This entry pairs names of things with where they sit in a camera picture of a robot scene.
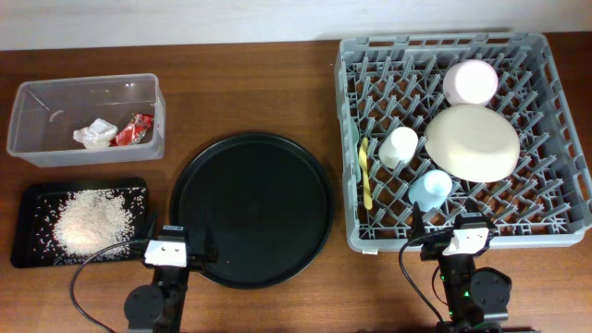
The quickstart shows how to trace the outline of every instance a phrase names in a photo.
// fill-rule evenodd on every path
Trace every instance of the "plastic crate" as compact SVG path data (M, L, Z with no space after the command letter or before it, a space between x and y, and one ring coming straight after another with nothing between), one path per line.
M102 118L123 130L132 114L154 115L140 144L84 149L74 130ZM12 108L6 150L37 167L162 158L166 105L154 74L24 82Z
M412 206L403 196L427 170L426 124L449 107L444 74L465 59L481 59L499 75L487 106L519 134L521 156L511 176L496 183L452 178L439 208L424 213L427 232L452 226L472 200L498 227L492 248L569 246L590 228L591 184L586 160L547 39L534 33L463 33L371 37L341 41L335 66L343 155L347 240L356 252L398 251L411 230ZM368 170L374 207L364 208L362 182L353 175L350 121L370 140ZM398 126L420 136L407 167L382 166L378 145Z

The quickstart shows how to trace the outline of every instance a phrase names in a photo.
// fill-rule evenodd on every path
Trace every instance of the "black round tray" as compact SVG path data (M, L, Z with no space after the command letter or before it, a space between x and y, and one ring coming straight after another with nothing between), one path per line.
M237 289L264 288L307 267L331 230L331 187L300 145L250 133L207 148L183 170L170 224L189 231L189 250L215 245L203 275Z

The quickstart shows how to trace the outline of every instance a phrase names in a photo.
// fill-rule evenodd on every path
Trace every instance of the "yellow spoon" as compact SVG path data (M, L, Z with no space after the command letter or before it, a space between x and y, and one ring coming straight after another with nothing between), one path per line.
M368 178L368 138L363 138L358 154L360 167L362 168L362 182L364 185L364 207L372 209L372 193L370 192L370 179Z

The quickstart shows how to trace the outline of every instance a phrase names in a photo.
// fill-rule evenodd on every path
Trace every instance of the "white background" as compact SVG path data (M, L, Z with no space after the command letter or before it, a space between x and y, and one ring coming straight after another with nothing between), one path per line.
M0 0L0 50L592 30L592 0Z

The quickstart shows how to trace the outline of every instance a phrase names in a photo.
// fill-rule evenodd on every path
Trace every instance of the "gray dish rack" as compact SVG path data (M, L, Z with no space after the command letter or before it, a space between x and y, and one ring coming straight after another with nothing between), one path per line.
M438 168L424 148L426 124L450 105L444 74L465 59L481 59L499 75L488 108L505 116L521 141L511 176L495 183L453 178L448 200L424 213L427 232L452 226L471 200L498 227L492 248L570 246L592 224L592 180L575 133L547 39L535 33L462 33L345 39L335 66L336 100L343 157L347 240L356 252L398 251L411 230L411 184ZM350 122L360 141L368 137L372 210L364 208L356 183ZM420 137L407 167L389 169L378 146L398 126Z

